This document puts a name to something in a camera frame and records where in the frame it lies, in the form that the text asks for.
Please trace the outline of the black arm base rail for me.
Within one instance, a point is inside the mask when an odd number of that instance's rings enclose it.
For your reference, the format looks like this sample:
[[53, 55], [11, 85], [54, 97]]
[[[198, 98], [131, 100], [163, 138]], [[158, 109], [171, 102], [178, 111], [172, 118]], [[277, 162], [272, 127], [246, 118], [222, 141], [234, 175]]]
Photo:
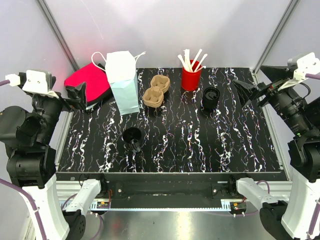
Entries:
[[291, 181], [284, 172], [215, 172], [215, 173], [98, 173], [58, 172], [57, 189], [60, 199], [80, 189], [86, 178], [105, 177], [105, 189], [111, 190], [111, 209], [119, 210], [209, 210], [220, 207], [221, 200], [235, 199], [228, 183], [232, 178], [250, 177], [275, 197], [287, 199]]

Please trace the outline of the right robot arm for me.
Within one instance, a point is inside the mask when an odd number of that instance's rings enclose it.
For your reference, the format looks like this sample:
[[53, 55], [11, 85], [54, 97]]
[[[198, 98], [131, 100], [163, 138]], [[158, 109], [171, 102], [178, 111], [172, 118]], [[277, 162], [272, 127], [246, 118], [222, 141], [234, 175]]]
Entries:
[[281, 81], [251, 85], [233, 80], [242, 107], [262, 98], [293, 132], [288, 143], [292, 184], [289, 200], [271, 196], [252, 178], [243, 177], [227, 185], [228, 195], [241, 195], [258, 210], [264, 229], [276, 240], [320, 238], [320, 123], [311, 120], [310, 106], [292, 87]]

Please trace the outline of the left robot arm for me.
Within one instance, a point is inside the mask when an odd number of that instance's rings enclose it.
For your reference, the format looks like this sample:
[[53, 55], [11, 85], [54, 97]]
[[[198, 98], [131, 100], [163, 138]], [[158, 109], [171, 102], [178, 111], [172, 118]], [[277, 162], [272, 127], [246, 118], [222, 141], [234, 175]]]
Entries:
[[0, 113], [10, 181], [1, 180], [22, 196], [38, 240], [80, 240], [86, 214], [95, 197], [108, 193], [106, 183], [84, 180], [73, 201], [61, 208], [57, 193], [56, 150], [49, 143], [62, 111], [72, 108], [60, 95], [30, 93], [33, 111], [10, 106]]

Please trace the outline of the brown pulp cup carrier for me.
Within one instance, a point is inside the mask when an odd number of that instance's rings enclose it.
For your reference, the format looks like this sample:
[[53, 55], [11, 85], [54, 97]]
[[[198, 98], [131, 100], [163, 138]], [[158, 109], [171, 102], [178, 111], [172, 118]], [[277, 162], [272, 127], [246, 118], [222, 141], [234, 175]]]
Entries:
[[147, 107], [158, 108], [164, 101], [164, 94], [171, 85], [170, 78], [164, 75], [155, 75], [150, 81], [150, 87], [144, 92], [143, 103]]

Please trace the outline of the black coffee cup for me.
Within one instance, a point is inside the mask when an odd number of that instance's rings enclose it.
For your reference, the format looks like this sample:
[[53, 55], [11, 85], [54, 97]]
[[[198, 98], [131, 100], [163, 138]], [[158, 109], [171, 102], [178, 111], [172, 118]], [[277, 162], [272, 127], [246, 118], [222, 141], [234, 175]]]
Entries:
[[142, 132], [138, 128], [127, 128], [122, 134], [122, 139], [133, 153], [139, 153], [141, 151]]

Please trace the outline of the light blue paper bag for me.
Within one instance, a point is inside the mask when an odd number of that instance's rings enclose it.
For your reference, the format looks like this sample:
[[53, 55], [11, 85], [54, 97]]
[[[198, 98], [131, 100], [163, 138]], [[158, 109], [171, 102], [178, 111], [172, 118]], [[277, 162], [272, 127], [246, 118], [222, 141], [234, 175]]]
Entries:
[[[104, 67], [95, 63], [94, 56], [96, 54], [99, 54], [104, 60]], [[122, 116], [140, 111], [136, 64], [139, 57], [145, 54], [143, 51], [139, 55], [133, 56], [127, 50], [111, 52], [106, 55], [96, 51], [91, 55], [93, 65], [105, 70], [119, 113]]]

